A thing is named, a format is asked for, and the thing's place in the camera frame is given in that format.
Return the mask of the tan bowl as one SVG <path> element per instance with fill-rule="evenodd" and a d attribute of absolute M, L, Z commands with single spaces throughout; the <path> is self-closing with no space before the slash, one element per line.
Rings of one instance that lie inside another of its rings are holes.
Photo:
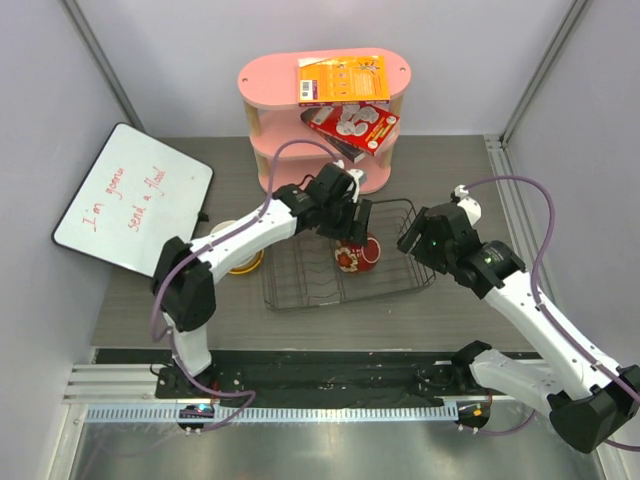
<path fill-rule="evenodd" d="M 217 224 L 210 231 L 210 234 L 207 236 L 208 241 L 216 241 L 221 240 L 224 241 L 226 238 L 231 238 L 235 235 L 236 231 L 236 220 L 227 220 Z"/>

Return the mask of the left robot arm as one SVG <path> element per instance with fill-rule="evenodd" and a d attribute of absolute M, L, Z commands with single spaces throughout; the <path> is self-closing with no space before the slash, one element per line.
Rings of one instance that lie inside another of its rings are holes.
<path fill-rule="evenodd" d="M 365 181 L 361 169 L 328 163 L 305 186 L 278 188 L 257 209 L 217 232 L 164 244 L 152 278 L 152 321 L 166 322 L 182 369 L 177 383 L 187 396 L 200 399 L 212 389 L 207 323 L 217 307 L 216 284 L 241 262 L 307 230 L 366 244 L 372 202 L 360 198 Z"/>

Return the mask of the black wire dish rack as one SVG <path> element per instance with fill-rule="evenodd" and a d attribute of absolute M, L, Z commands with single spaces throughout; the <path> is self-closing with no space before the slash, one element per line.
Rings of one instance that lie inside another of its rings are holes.
<path fill-rule="evenodd" d="M 420 291 L 434 283 L 435 272 L 397 249 L 397 241 L 416 216 L 406 198 L 372 205 L 368 234 L 380 242 L 377 265 L 364 273 L 342 272 L 334 259 L 336 240 L 305 231 L 265 251 L 264 303 L 271 310 L 297 310 L 370 301 Z"/>

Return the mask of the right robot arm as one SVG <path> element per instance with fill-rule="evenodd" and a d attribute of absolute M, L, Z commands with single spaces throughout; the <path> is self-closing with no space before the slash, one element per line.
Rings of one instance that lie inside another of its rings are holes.
<path fill-rule="evenodd" d="M 545 360 L 524 365 L 481 341 L 453 357 L 451 380 L 465 395 L 497 390 L 549 419 L 572 448 L 591 453 L 639 410 L 639 368 L 621 366 L 589 341 L 532 286 L 524 261 L 504 242 L 483 242 L 475 200 L 423 207 L 398 240 L 399 251 L 449 274 L 502 314 Z"/>

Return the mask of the yellow bowl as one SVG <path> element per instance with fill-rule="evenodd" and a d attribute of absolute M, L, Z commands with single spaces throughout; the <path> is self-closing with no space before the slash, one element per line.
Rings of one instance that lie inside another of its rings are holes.
<path fill-rule="evenodd" d="M 254 271 L 255 269 L 257 269 L 260 266 L 260 264 L 262 263 L 263 258 L 264 258 L 264 251 L 261 250 L 259 252 L 261 253 L 260 260 L 252 268 L 250 268 L 248 270 L 244 270 L 244 271 L 236 271 L 236 270 L 234 270 L 234 268 L 232 268 L 232 269 L 229 270 L 229 274 L 230 275 L 245 275 L 245 274 L 248 274 L 248 273 Z"/>

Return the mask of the red patterned bowl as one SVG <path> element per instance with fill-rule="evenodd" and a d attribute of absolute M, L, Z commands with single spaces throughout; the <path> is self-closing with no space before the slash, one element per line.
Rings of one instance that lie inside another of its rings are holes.
<path fill-rule="evenodd" d="M 381 253 L 382 248 L 379 240 L 369 233 L 365 245 L 337 241 L 334 248 L 334 259 L 338 268 L 344 273 L 364 273 L 377 265 Z"/>

